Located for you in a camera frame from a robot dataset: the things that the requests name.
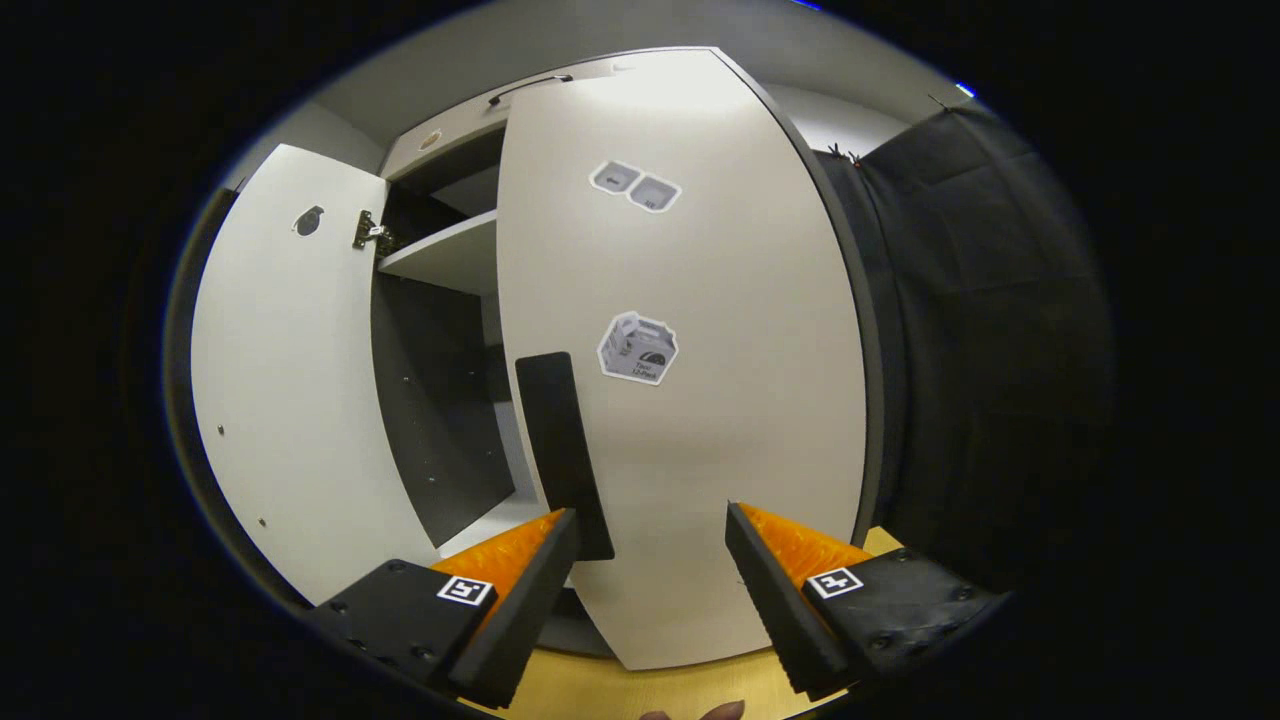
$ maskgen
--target cabinet door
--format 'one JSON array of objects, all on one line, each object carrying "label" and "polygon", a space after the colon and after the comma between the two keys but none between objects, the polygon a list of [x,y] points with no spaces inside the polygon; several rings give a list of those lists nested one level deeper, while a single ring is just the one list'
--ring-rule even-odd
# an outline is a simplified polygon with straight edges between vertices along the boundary
[{"label": "cabinet door", "polygon": [[[680,195],[655,213],[603,192],[589,178],[607,161]],[[591,619],[628,669],[767,646],[724,548],[726,503],[849,538],[865,445],[852,293],[797,151],[709,51],[667,73],[526,88],[497,233],[509,377],[520,357],[572,357],[616,550],[573,569]],[[676,333],[660,384],[602,372],[596,347],[627,311]],[[512,396],[534,457],[515,382]]]},{"label": "cabinet door", "polygon": [[232,511],[312,603],[379,562],[438,555],[401,483],[370,345],[372,243],[387,183],[282,145],[214,241],[191,337],[205,452]]}]

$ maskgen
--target door handle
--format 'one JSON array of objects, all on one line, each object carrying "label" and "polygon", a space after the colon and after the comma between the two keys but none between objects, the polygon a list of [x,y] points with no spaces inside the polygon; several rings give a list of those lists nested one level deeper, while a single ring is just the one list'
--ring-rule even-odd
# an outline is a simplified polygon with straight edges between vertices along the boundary
[{"label": "door handle", "polygon": [[558,79],[561,82],[570,82],[570,81],[573,79],[573,76],[547,76],[547,77],[543,77],[543,78],[531,79],[531,81],[529,81],[529,82],[526,82],[524,85],[517,85],[516,87],[512,87],[512,88],[508,88],[508,90],[503,90],[498,95],[494,95],[493,97],[489,99],[489,106],[493,108],[498,102],[502,102],[502,96],[506,95],[506,94],[508,94],[508,92],[515,92],[515,91],[517,91],[517,90],[520,90],[522,87],[529,87],[530,85],[538,85],[539,82],[547,82],[549,79]]},{"label": "door handle", "polygon": [[552,510],[572,507],[577,511],[579,560],[613,560],[613,541],[586,450],[568,352],[520,357],[516,383],[547,505]]}]

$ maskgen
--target white wall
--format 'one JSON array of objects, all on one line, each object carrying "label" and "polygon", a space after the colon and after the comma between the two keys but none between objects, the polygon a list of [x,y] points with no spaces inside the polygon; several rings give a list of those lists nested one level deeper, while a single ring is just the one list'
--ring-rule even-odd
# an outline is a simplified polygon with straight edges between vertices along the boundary
[{"label": "white wall", "polygon": [[227,173],[223,187],[234,190],[242,184],[280,143],[319,152],[372,174],[378,174],[378,167],[387,154],[385,147],[351,123],[328,108],[308,101],[266,131]]},{"label": "white wall", "polygon": [[867,155],[909,127],[902,120],[829,95],[786,85],[765,85],[764,90],[814,150],[827,150],[838,142],[841,152]]}]

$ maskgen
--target white shelf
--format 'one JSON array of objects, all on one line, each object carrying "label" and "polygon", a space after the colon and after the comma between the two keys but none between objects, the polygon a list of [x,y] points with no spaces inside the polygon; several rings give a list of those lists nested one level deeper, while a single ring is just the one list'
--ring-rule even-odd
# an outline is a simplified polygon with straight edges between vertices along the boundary
[{"label": "white shelf", "polygon": [[[517,492],[494,505],[493,510],[481,515],[475,523],[463,528],[458,534],[435,550],[440,553],[440,557],[452,557],[471,546],[524,525],[534,518],[540,518],[545,514],[547,509],[543,507],[543,503],[538,502],[536,497]],[[573,580],[564,578],[564,587],[573,587]]]},{"label": "white shelf", "polygon": [[498,211],[429,234],[384,258],[383,273],[471,295],[498,292]]}]

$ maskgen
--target ceiling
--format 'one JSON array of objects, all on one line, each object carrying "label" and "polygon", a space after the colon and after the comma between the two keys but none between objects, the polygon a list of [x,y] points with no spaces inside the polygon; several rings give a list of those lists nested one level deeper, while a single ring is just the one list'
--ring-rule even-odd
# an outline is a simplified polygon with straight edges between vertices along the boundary
[{"label": "ceiling", "polygon": [[492,87],[593,55],[709,45],[758,82],[820,92],[914,124],[965,96],[937,70],[788,0],[498,0],[358,65],[316,101],[383,146]]}]

